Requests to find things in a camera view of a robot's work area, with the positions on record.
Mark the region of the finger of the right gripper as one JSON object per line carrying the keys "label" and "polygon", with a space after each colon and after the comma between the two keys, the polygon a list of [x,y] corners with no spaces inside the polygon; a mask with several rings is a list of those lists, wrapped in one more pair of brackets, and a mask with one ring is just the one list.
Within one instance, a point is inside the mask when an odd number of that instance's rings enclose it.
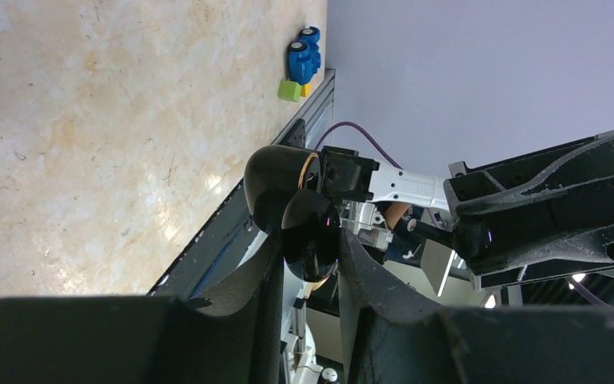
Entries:
{"label": "finger of the right gripper", "polygon": [[481,216],[558,198],[614,179],[614,131],[504,161],[445,180],[454,218]]}
{"label": "finger of the right gripper", "polygon": [[465,264],[476,290],[614,270],[614,224]]}

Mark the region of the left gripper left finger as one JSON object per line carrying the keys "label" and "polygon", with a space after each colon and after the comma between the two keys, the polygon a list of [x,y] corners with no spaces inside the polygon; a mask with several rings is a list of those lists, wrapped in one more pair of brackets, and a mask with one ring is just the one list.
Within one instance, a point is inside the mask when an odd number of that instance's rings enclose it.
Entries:
{"label": "left gripper left finger", "polygon": [[0,298],[0,383],[276,383],[277,234],[198,296]]}

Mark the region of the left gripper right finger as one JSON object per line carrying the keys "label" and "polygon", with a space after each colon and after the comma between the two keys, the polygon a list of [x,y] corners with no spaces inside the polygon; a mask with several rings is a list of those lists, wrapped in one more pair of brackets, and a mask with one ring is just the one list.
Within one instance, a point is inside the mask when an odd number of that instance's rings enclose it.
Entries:
{"label": "left gripper right finger", "polygon": [[614,307],[442,306],[340,235],[347,383],[614,383]]}

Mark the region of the black earbud charging case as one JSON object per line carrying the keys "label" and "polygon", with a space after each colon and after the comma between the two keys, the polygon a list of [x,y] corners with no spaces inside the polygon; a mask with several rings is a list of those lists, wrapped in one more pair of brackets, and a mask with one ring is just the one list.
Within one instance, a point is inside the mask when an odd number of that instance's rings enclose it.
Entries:
{"label": "black earbud charging case", "polygon": [[245,198],[254,223],[280,238],[287,267],[305,282],[326,280],[340,253],[340,215],[321,193],[321,180],[319,154],[292,146],[264,146],[245,165]]}

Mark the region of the black earbud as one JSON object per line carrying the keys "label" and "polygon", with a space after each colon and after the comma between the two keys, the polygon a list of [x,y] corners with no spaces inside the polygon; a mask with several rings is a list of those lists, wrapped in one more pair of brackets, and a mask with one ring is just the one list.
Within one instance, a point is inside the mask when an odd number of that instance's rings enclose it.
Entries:
{"label": "black earbud", "polygon": [[418,222],[409,232],[409,237],[424,238],[447,246],[467,261],[486,254],[493,243],[491,230],[479,220],[458,220],[451,231]]}

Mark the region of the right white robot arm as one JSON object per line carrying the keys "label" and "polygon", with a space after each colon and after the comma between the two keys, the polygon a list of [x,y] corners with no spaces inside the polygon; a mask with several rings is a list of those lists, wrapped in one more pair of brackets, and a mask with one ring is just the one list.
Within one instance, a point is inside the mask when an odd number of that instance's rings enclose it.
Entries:
{"label": "right white robot arm", "polygon": [[436,211],[421,234],[452,249],[477,290],[614,270],[614,131],[471,168],[444,179],[321,151],[337,202],[404,202]]}

